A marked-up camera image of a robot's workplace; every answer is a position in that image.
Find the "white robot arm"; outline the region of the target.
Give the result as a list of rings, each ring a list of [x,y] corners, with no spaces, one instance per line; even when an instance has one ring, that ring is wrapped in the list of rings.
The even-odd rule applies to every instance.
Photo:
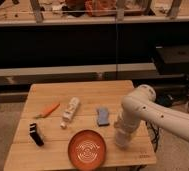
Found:
[[[129,146],[142,120],[154,123],[189,142],[189,114],[158,105],[155,99],[155,90],[146,84],[134,88],[123,97],[122,112],[114,123],[117,146]]]

